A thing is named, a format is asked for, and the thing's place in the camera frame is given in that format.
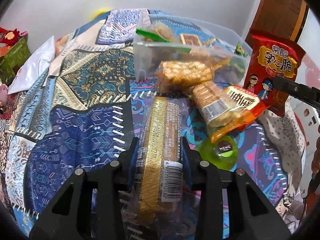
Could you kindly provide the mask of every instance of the green box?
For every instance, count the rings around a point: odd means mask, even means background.
[[[31,56],[26,38],[21,38],[3,57],[0,58],[1,82],[10,85],[16,72]]]

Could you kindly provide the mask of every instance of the plastic storage bin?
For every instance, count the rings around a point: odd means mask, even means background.
[[[141,14],[137,28],[145,29],[146,26],[158,21],[168,25],[177,38],[179,38],[180,33],[187,33],[196,34],[202,43],[212,38],[218,38],[235,47],[240,42],[249,56],[252,53],[250,46],[233,30],[204,21],[170,15]],[[202,60],[204,57],[211,57],[215,60],[230,59],[228,65],[215,72],[215,82],[239,84],[245,75],[250,60],[250,57],[243,58],[227,49],[190,46],[181,43],[147,42],[137,34],[133,40],[133,50],[136,81],[153,75],[159,63],[164,60],[196,61]]]

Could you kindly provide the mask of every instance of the gold foil packaging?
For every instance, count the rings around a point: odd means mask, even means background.
[[[140,131],[134,197],[140,224],[157,213],[174,212],[182,196],[181,117],[179,106],[155,97]]]

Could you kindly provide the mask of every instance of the red snack bag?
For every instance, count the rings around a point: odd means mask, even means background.
[[[271,33],[251,30],[253,50],[244,88],[255,93],[270,106],[269,110],[284,117],[288,94],[273,88],[272,80],[281,76],[291,81],[297,77],[305,51],[294,41]]]

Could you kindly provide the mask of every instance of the bed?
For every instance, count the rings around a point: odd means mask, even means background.
[[[59,55],[28,91],[15,95],[9,120],[1,119],[0,200],[26,236],[76,168],[101,168],[139,136],[144,109],[156,93],[156,78],[135,81],[132,36],[125,31],[134,22],[122,16],[121,10],[102,14],[59,39]],[[187,106],[181,113],[182,135],[194,148],[207,137],[206,126],[188,98],[179,101]],[[284,118],[266,111],[243,132],[230,135],[239,148],[233,170],[243,168],[284,214],[298,190],[305,147],[291,107]],[[194,236],[200,196],[184,187],[179,233],[163,232],[162,238]],[[225,204],[224,238],[228,221]],[[127,238],[158,238],[141,226],[124,227]]]

